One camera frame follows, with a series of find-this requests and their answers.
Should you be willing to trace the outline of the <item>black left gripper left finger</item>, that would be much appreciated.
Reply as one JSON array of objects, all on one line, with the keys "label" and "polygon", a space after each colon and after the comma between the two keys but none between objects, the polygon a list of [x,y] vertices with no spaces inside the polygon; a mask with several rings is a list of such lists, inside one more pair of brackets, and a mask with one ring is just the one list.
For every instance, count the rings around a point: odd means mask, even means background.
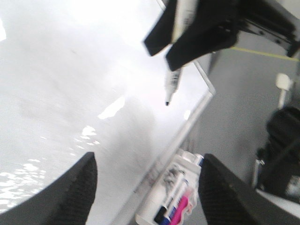
[{"label": "black left gripper left finger", "polygon": [[2,225],[84,225],[95,200],[98,170],[87,152],[51,185],[0,216]]}]

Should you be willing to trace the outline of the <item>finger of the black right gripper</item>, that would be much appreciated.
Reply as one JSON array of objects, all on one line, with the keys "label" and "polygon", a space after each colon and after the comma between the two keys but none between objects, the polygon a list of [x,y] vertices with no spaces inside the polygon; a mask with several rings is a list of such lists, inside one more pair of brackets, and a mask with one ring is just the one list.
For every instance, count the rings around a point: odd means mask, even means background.
[{"label": "finger of the black right gripper", "polygon": [[143,43],[150,56],[161,52],[171,43],[177,0],[169,0],[160,18]]}]

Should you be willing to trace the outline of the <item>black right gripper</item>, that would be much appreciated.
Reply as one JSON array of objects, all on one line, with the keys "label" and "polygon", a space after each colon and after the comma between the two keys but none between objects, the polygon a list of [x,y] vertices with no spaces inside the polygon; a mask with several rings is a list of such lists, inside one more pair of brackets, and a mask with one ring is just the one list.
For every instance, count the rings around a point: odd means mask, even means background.
[{"label": "black right gripper", "polygon": [[177,51],[166,55],[169,68],[233,46],[239,30],[281,46],[290,58],[300,49],[300,20],[276,0],[201,0]]}]

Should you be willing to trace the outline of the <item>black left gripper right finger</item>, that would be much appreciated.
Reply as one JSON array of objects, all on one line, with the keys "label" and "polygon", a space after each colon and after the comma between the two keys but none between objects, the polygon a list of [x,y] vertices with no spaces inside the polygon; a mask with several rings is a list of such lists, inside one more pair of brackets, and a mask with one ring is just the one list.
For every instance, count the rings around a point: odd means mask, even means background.
[{"label": "black left gripper right finger", "polygon": [[198,193],[209,225],[298,225],[300,219],[255,192],[212,154],[205,154]]}]

